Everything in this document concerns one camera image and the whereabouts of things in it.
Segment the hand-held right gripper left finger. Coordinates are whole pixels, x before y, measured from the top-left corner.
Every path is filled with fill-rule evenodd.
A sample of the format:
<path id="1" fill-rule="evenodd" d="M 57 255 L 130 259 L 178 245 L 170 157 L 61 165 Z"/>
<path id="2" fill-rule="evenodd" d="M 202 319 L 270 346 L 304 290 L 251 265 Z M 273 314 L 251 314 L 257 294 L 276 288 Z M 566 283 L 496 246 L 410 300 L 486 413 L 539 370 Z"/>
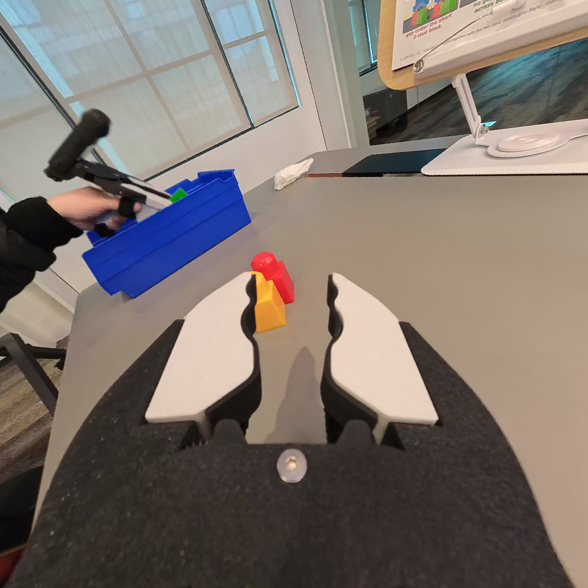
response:
<path id="1" fill-rule="evenodd" d="M 146 410 L 148 423 L 249 420 L 261 402 L 256 278 L 244 272 L 185 316 Z"/>

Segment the blue storage bin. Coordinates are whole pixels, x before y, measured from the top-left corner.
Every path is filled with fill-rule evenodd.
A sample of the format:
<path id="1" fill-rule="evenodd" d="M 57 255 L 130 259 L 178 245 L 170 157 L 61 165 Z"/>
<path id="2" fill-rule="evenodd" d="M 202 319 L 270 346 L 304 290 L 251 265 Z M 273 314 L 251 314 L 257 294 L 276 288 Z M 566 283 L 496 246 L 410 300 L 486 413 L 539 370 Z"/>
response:
<path id="1" fill-rule="evenodd" d="M 199 172 L 168 188 L 186 196 L 114 236 L 97 239 L 82 258 L 110 295 L 137 298 L 251 223 L 233 169 Z"/>

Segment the dark tablet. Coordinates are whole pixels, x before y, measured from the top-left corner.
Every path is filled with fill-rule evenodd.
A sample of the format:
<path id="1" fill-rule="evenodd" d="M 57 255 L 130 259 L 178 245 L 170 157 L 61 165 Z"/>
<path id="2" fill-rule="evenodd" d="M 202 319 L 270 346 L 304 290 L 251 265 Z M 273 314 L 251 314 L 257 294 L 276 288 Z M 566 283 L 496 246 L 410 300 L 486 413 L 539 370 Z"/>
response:
<path id="1" fill-rule="evenodd" d="M 423 167 L 445 150 L 446 148 L 369 155 L 342 172 L 342 177 L 361 178 L 419 174 Z"/>

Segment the instruction sheet board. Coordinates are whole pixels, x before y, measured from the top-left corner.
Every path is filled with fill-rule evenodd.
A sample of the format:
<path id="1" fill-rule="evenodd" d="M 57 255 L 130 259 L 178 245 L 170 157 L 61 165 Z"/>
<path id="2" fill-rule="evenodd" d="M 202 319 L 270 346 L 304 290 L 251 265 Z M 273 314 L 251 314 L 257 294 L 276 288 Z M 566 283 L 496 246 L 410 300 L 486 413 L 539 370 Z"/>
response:
<path id="1" fill-rule="evenodd" d="M 382 1 L 378 73 L 407 90 L 587 37 L 587 1 Z"/>

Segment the red mega block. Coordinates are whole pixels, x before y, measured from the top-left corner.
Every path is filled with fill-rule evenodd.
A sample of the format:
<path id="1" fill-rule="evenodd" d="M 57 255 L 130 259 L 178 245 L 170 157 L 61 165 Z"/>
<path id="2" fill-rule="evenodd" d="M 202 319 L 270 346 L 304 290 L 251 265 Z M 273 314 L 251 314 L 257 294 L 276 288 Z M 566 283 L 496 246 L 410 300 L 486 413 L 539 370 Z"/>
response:
<path id="1" fill-rule="evenodd" d="M 272 281 L 284 304 L 295 301 L 295 285 L 284 261 L 278 260 L 271 252 L 261 252 L 253 257 L 251 268 L 262 274 L 266 281 Z"/>

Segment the black metal table frame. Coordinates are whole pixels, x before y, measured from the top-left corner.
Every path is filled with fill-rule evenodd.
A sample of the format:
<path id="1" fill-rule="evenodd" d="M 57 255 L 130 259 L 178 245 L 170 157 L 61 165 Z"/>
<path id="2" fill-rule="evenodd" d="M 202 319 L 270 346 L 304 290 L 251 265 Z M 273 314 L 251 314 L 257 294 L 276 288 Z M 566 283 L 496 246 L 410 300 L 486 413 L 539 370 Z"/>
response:
<path id="1" fill-rule="evenodd" d="M 54 415 L 58 389 L 48 377 L 38 360 L 57 360 L 56 367 L 63 370 L 66 349 L 30 345 L 13 333 L 1 336 L 1 357 L 15 363 L 51 415 Z"/>

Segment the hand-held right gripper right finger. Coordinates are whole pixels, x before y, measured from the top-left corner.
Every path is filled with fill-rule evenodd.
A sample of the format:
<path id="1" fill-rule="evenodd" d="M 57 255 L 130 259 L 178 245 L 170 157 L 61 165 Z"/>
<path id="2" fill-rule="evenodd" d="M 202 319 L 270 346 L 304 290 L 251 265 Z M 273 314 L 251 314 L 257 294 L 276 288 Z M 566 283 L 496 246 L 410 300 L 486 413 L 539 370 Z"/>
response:
<path id="1" fill-rule="evenodd" d="M 381 301 L 339 273 L 327 280 L 328 331 L 321 379 L 327 414 L 344 426 L 434 426 L 439 416 L 402 331 Z"/>

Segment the yellow mega block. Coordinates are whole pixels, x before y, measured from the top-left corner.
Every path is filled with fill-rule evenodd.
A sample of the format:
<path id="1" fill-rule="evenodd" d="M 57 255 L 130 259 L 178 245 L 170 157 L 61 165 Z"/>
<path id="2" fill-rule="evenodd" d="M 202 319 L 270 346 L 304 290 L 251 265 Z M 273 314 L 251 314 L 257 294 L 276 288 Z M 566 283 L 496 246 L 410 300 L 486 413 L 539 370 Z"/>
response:
<path id="1" fill-rule="evenodd" d="M 256 305 L 254 316 L 256 332 L 262 333 L 285 326 L 285 303 L 272 280 L 266 280 L 261 272 L 252 271 L 256 279 Z"/>

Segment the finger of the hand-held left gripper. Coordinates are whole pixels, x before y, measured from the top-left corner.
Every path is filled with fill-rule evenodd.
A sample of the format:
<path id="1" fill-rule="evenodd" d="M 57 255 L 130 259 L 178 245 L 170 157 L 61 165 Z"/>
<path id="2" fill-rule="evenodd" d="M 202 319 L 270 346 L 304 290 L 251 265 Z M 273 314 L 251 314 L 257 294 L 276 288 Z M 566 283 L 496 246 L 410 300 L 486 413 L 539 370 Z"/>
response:
<path id="1" fill-rule="evenodd" d="M 134 201 L 134 217 L 132 220 L 143 221 L 158 211 L 171 206 L 171 204 L 172 202 L 169 199 L 147 199 L 146 202 Z"/>

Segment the glass window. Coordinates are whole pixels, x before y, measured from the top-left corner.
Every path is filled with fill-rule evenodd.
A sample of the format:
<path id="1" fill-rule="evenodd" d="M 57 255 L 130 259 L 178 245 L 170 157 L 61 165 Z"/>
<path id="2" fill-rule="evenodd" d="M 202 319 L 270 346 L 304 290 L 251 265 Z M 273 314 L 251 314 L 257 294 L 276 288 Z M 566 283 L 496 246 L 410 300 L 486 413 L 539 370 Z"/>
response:
<path id="1" fill-rule="evenodd" d="M 1 192 L 51 197 L 48 158 L 92 108 L 88 159 L 146 179 L 300 105 L 272 1 L 1 1 Z"/>

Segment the person's left hand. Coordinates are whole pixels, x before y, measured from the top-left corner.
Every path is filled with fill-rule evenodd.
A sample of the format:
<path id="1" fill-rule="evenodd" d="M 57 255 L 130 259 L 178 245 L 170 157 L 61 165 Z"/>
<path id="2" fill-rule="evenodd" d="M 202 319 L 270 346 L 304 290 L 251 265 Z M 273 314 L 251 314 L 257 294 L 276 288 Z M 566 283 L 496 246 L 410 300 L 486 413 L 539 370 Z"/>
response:
<path id="1" fill-rule="evenodd" d="M 127 222 L 118 213 L 119 199 L 95 187 L 83 187 L 48 200 L 49 206 L 70 224 L 83 231 L 106 224 L 114 231 Z"/>

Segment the white cloth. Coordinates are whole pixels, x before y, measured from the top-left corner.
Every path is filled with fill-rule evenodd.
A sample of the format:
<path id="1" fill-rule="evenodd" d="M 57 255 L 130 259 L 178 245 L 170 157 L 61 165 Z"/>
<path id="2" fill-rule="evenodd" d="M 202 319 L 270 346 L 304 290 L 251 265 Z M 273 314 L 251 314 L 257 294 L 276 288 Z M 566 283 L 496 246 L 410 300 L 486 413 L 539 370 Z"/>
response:
<path id="1" fill-rule="evenodd" d="M 282 190 L 299 178 L 303 177 L 313 164 L 313 158 L 307 158 L 299 163 L 287 166 L 274 176 L 274 189 Z"/>

